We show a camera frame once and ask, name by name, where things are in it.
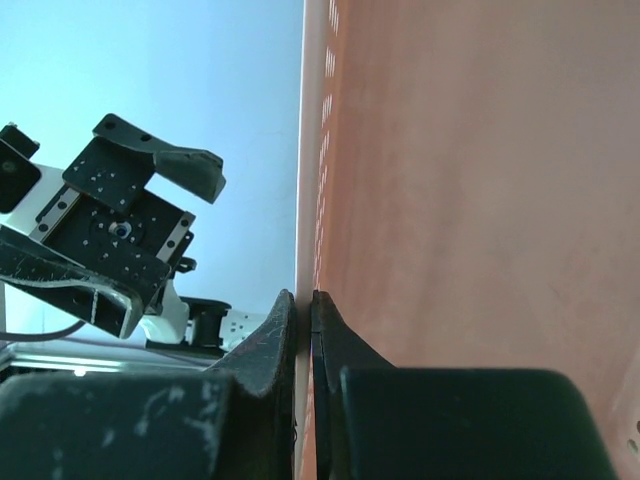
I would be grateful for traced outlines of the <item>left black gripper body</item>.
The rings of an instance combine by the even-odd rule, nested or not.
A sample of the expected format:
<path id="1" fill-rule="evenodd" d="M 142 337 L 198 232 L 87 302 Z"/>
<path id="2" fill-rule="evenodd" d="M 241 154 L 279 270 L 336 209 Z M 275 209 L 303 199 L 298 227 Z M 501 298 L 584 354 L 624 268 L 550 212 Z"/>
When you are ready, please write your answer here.
<path id="1" fill-rule="evenodd" d="M 42 167 L 36 239 L 53 259 L 88 270 L 81 285 L 41 288 L 39 300 L 79 320 L 164 312 L 194 215 L 147 190 L 151 156 L 94 138 L 65 169 Z"/>

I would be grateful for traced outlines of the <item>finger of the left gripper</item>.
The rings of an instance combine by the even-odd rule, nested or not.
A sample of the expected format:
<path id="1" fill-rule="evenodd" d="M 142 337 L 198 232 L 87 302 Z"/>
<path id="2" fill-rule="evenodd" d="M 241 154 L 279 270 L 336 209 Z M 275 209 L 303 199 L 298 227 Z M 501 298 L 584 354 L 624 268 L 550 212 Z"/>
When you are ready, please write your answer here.
<path id="1" fill-rule="evenodd" d="M 1 228 L 1 280 L 119 339 L 129 338 L 170 265 L 112 237 L 81 235 L 68 244 L 79 259 Z"/>
<path id="2" fill-rule="evenodd" d="M 226 185 L 223 159 L 209 150 L 170 144 L 113 113 L 92 133 L 123 147 L 154 174 L 208 203 L 214 203 Z"/>

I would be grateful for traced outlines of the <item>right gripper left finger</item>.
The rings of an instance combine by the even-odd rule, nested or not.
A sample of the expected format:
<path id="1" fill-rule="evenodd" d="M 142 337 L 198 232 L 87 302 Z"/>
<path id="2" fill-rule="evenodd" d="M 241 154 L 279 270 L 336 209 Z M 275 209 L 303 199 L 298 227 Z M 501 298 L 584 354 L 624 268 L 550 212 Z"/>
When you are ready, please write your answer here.
<path id="1" fill-rule="evenodd" d="M 281 291 L 264 322 L 209 371 L 229 382 L 213 479 L 294 474 L 297 313 Z"/>

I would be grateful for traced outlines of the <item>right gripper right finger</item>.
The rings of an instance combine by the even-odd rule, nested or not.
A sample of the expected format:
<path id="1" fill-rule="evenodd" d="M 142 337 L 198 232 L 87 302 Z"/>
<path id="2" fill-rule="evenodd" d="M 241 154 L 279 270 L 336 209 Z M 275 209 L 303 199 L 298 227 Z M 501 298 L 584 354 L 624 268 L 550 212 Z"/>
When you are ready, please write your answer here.
<path id="1" fill-rule="evenodd" d="M 393 364 L 347 325 L 331 295 L 322 290 L 314 291 L 311 301 L 311 354 L 316 474 L 319 479 L 350 479 L 349 414 L 342 373 Z"/>

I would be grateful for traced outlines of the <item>pink perforated basket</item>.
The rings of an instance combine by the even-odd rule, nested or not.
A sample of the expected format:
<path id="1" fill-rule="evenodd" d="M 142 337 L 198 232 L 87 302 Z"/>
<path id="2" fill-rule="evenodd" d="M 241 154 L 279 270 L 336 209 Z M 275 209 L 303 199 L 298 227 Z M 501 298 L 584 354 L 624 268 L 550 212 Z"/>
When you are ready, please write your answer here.
<path id="1" fill-rule="evenodd" d="M 334 1 L 316 274 L 399 366 L 553 368 L 639 475 L 639 5 Z"/>

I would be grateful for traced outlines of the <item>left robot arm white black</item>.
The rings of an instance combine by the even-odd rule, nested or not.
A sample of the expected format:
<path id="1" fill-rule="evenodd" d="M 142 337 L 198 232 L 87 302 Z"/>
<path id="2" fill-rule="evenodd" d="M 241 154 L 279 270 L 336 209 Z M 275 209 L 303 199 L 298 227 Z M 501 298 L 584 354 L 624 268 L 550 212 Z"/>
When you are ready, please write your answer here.
<path id="1" fill-rule="evenodd" d="M 225 186 L 214 153 L 163 141 L 107 114 L 66 168 L 40 165 L 36 141 L 1 130 L 1 280 L 120 339 L 218 359 L 261 318 L 177 293 L 195 270 L 192 213 L 149 191 L 161 176 L 213 203 Z"/>

